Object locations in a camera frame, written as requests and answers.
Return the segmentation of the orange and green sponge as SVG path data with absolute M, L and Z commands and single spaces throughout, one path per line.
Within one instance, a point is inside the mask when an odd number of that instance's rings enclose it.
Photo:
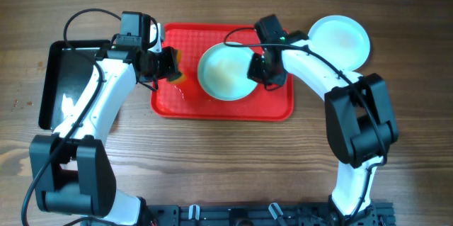
M 182 60 L 182 52 L 180 50 L 176 50 L 174 56 L 175 56 L 174 60 L 175 60 L 175 63 L 176 63 L 177 72 L 175 74 L 171 75 L 170 77 L 168 77 L 166 80 L 167 80 L 168 83 L 176 85 L 176 84 L 183 83 L 186 80 L 186 76 L 180 70 L 180 63 L 181 63 L 181 60 Z

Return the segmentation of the pale blue plate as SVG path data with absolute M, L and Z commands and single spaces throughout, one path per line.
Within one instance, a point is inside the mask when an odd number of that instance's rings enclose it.
M 347 16 L 331 15 L 319 19 L 309 30 L 310 49 L 339 69 L 359 69 L 371 52 L 367 31 Z
M 248 78 L 254 51 L 248 47 L 229 47 L 218 43 L 209 48 L 197 66 L 202 89 L 221 101 L 236 101 L 250 95 L 257 83 Z

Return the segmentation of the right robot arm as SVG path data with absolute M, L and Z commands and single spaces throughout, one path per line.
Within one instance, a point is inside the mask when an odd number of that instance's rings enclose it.
M 385 81 L 356 71 L 371 52 L 367 32 L 340 15 L 321 18 L 308 33 L 288 33 L 275 15 L 253 28 L 263 54 L 253 56 L 248 78 L 282 86 L 291 74 L 323 99 L 328 144 L 339 161 L 329 197 L 331 224 L 351 225 L 369 216 L 374 174 L 387 163 L 398 129 Z

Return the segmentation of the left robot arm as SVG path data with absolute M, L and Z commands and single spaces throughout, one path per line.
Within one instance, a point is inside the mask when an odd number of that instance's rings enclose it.
M 24 202 L 34 197 L 41 211 L 78 215 L 80 222 L 152 225 L 146 201 L 117 188 L 105 142 L 136 84 L 155 91 L 158 80 L 180 76 L 181 53 L 104 44 L 86 59 L 93 73 L 76 105 L 51 135 L 30 144 L 33 182 Z

